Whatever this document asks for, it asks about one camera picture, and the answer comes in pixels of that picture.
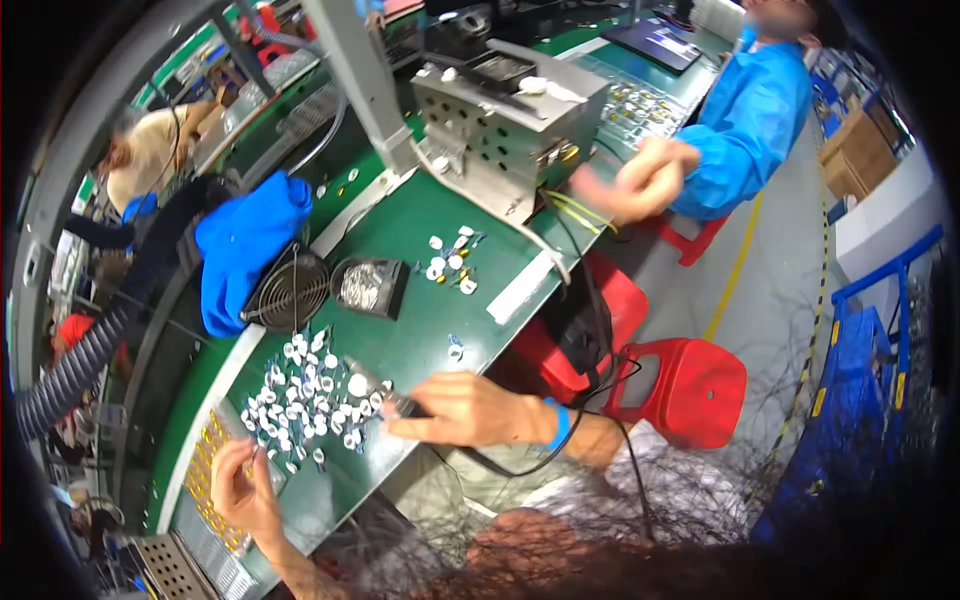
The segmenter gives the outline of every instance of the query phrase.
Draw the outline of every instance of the yellow black warning tape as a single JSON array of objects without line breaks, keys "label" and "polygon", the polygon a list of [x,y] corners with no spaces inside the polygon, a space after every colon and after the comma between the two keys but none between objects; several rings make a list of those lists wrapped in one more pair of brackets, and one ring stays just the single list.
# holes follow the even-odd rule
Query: yellow black warning tape
[{"label": "yellow black warning tape", "polygon": [[[790,426],[790,422],[797,416],[798,408],[800,408],[800,398],[801,393],[804,390],[804,384],[806,380],[810,377],[810,366],[813,363],[813,351],[814,347],[817,344],[817,332],[820,330],[820,318],[824,312],[824,293],[827,288],[827,261],[829,260],[829,251],[830,251],[830,242],[829,242],[829,225],[827,224],[827,190],[824,189],[823,193],[820,196],[821,204],[824,211],[824,264],[820,270],[820,294],[817,298],[817,312],[816,316],[813,318],[813,334],[810,335],[810,344],[806,349],[806,359],[804,360],[804,369],[800,371],[800,381],[797,382],[797,389],[793,394],[793,404],[790,406],[790,411],[787,413],[786,418],[783,420],[783,425],[780,426],[780,434],[777,436],[777,440],[774,442],[773,448],[770,450],[770,455],[767,457],[767,464],[773,462],[777,457],[777,452],[780,450],[780,444],[783,442],[783,436],[786,435],[787,428]],[[830,343],[836,343],[836,337],[838,333],[838,323],[833,324],[833,332],[830,339]],[[826,395],[826,390],[821,389],[817,394],[817,400],[814,403],[814,410],[817,414],[820,414],[820,406],[823,404],[823,398]]]}]

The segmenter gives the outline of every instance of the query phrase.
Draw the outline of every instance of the assembly line table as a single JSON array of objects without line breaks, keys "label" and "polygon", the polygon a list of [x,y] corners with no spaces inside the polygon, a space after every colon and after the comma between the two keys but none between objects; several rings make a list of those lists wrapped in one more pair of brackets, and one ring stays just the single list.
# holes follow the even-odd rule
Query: assembly line table
[{"label": "assembly line table", "polygon": [[[702,96],[716,77],[717,69],[704,59],[695,62],[682,76],[675,76],[651,62],[619,47],[602,42],[596,37],[612,24],[608,20],[596,29],[578,28],[556,36],[549,44],[535,46],[554,56],[584,44],[583,51],[649,81],[666,93],[692,101],[696,90]],[[730,44],[709,32],[701,32],[696,40],[707,54],[716,56],[729,50]],[[419,137],[422,123],[416,114],[408,117],[415,136]],[[342,132],[334,143],[355,146],[355,137]],[[349,204],[357,194],[383,171],[376,154],[366,152],[350,164],[336,164],[336,149],[330,155],[334,167],[324,158],[304,167],[299,173],[314,187],[329,175],[329,189],[321,201],[316,201],[310,224],[314,233]],[[613,167],[596,157],[591,164],[602,176],[612,177]],[[360,177],[345,187],[344,194],[336,191],[346,181],[350,168],[360,170]],[[566,215],[567,226],[577,247],[586,252],[599,237],[574,222]],[[578,261],[571,241],[557,221],[553,211],[541,211],[530,222],[538,232],[564,257],[572,268]],[[505,324],[497,324],[486,311],[500,292],[540,252],[525,238],[505,227],[491,215],[465,199],[453,194],[431,178],[418,171],[401,185],[392,196],[384,199],[363,217],[327,257],[331,265],[349,255],[394,258],[413,265],[429,262],[436,253],[427,246],[432,235],[449,243],[460,226],[470,226],[487,234],[476,249],[470,250],[467,265],[476,269],[472,276],[477,290],[470,296],[462,294],[449,284],[438,285],[422,275],[411,275],[396,322],[357,315],[328,298],[311,321],[311,330],[333,326],[333,352],[348,354],[383,379],[391,379],[397,390],[406,392],[433,372],[470,370],[483,372],[511,343],[518,332],[538,312],[542,304],[560,285],[556,271],[551,271],[535,293],[524,302]],[[457,336],[465,351],[456,362],[447,353],[448,334]],[[282,346],[290,334],[266,334],[250,354],[246,365],[234,379],[227,398],[239,412],[248,396],[256,396],[263,385],[263,368],[275,355],[282,356]],[[218,340],[204,348],[194,361],[191,373],[183,383],[172,410],[163,439],[160,442],[154,468],[153,488],[156,498],[150,500],[147,511],[148,533],[156,528],[156,519],[164,496],[180,494],[181,481],[171,481],[174,464],[188,440],[188,430],[198,408],[217,372],[233,348],[234,340]],[[414,444],[381,436],[375,422],[367,428],[368,438],[362,454],[346,450],[342,440],[327,435],[321,447],[326,454],[326,471],[320,474],[312,467],[309,457],[296,475],[288,476],[280,494],[284,525],[291,541],[303,552],[311,552],[338,524],[352,513],[365,498],[413,450]],[[180,498],[189,500],[189,495]],[[273,569],[262,554],[252,547],[243,559],[247,570],[259,582],[259,590],[266,593],[277,582]]]}]

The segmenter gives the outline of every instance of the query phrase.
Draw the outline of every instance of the white wall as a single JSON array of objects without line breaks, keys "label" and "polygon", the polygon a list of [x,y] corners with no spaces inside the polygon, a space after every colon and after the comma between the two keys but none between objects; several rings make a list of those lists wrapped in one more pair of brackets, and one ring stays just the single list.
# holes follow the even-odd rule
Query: white wall
[{"label": "white wall", "polygon": [[[856,281],[938,223],[944,227],[949,223],[947,195],[918,143],[883,183],[836,222],[837,263],[850,281]],[[875,305],[886,322],[897,302],[896,280],[881,281],[859,297],[864,306]]]}]

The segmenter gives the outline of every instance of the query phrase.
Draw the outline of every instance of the black tray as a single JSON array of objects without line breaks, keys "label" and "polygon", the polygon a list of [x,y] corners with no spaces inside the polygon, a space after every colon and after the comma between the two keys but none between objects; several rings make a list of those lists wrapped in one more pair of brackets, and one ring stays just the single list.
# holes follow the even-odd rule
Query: black tray
[{"label": "black tray", "polygon": [[[373,309],[370,310],[348,304],[340,296],[341,288],[343,287],[344,272],[350,267],[363,263],[377,265],[383,277],[383,282],[377,291],[376,303]],[[340,264],[337,265],[337,268],[333,270],[333,276],[330,280],[330,290],[337,303],[346,309],[360,313],[361,315],[386,317],[391,321],[396,321],[396,317],[400,313],[400,302],[403,300],[403,291],[407,287],[407,279],[409,278],[410,267],[402,260],[349,256],[343,259]]]}]

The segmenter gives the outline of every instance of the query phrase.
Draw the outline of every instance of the white label strip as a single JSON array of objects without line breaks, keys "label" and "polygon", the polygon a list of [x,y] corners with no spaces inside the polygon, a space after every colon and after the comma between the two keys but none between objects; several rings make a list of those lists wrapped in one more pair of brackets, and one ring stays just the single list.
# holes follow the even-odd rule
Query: white label strip
[{"label": "white label strip", "polygon": [[487,307],[497,324],[505,324],[514,316],[516,310],[533,296],[537,288],[553,269],[553,260],[546,251],[540,251],[537,257],[523,268],[520,275],[514,277],[507,287],[497,295]]}]

